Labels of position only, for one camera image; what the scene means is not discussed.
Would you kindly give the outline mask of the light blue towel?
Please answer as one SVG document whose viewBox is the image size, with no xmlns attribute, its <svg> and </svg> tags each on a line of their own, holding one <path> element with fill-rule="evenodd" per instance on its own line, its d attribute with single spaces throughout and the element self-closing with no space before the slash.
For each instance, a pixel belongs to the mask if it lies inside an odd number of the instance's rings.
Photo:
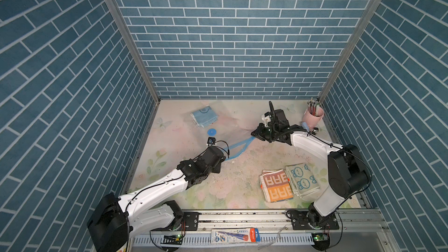
<svg viewBox="0 0 448 252">
<path fill-rule="evenodd" d="M 195 124 L 199 127 L 207 127 L 218 120 L 217 113 L 210 107 L 205 106 L 191 113 Z"/>
</svg>

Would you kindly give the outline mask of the clear vacuum bag blue zipper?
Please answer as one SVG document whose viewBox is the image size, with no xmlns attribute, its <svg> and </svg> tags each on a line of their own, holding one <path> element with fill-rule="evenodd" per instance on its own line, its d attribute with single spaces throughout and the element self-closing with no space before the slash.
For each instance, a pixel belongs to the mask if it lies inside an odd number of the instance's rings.
<svg viewBox="0 0 448 252">
<path fill-rule="evenodd" d="M 255 100 L 220 100 L 202 103 L 192 112 L 210 106 L 218 115 L 218 120 L 207 127 L 199 127 L 188 112 L 183 117 L 185 127 L 201 144 L 209 137 L 216 138 L 216 144 L 225 150 L 227 160 L 242 155 L 255 139 L 251 136 L 264 116 L 265 103 Z"/>
</svg>

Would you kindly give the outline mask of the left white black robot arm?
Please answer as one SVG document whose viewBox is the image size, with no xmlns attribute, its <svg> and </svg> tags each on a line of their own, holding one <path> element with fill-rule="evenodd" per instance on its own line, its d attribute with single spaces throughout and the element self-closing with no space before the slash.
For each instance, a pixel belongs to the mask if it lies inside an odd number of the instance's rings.
<svg viewBox="0 0 448 252">
<path fill-rule="evenodd" d="M 117 252 L 141 233 L 181 229 L 184 213 L 169 198 L 201 184 L 210 174 L 219 173 L 227 158 L 225 149 L 210 145 L 143 189 L 119 197 L 112 192 L 104 196 L 86 224 L 95 250 Z"/>
</svg>

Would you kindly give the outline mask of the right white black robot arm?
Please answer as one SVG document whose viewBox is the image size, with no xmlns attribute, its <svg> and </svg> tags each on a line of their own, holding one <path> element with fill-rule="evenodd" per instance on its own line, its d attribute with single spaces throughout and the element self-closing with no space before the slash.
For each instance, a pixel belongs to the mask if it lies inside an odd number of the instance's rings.
<svg viewBox="0 0 448 252">
<path fill-rule="evenodd" d="M 270 111 L 252 132 L 261 140 L 285 143 L 301 148 L 327 164 L 329 186 L 308 210 L 308 223 L 314 229 L 327 225 L 336 210 L 353 195 L 367 189 L 372 182 L 371 171 L 354 145 L 338 145 L 313 135 L 310 127 L 290 125 L 285 113 L 269 102 Z"/>
</svg>

